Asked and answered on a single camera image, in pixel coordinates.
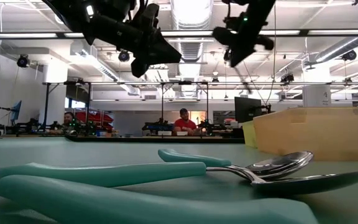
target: green table surface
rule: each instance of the green table surface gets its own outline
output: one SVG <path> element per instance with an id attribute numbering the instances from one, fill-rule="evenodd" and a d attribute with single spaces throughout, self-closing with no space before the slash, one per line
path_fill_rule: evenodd
<path id="1" fill-rule="evenodd" d="M 0 139 L 0 167 L 37 162 L 51 166 L 98 166 L 163 162 L 158 149 L 226 158 L 247 166 L 272 155 L 243 144 L 145 144 L 71 142 L 64 138 Z M 358 170 L 358 162 L 312 162 L 292 176 L 335 174 Z M 119 187 L 122 190 L 166 197 L 214 202 L 265 198 L 240 177 L 227 172 L 208 173 L 148 184 Z M 330 192 L 288 197 L 307 203 L 320 223 L 358 223 L 358 184 Z M 29 208 L 0 197 L 0 223 L 56 223 Z"/>

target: desk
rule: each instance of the desk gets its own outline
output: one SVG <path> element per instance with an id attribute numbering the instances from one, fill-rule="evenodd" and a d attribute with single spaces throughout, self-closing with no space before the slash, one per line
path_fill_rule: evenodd
<path id="1" fill-rule="evenodd" d="M 65 138 L 0 139 L 0 167 L 38 162 L 51 166 L 95 166 L 162 162 L 158 149 L 172 148 L 179 152 L 230 159 L 246 166 L 268 159 L 244 144 L 162 144 L 128 142 L 71 142 Z M 312 162 L 293 176 L 330 174 L 358 170 L 358 162 Z M 208 173 L 203 177 L 119 187 L 122 190 L 166 197 L 230 202 L 264 198 L 255 193 L 240 177 L 225 173 Z M 307 203 L 320 223 L 358 224 L 358 184 L 345 189 L 313 195 L 291 197 Z M 52 224 L 53 220 L 0 197 L 0 223 Z"/>

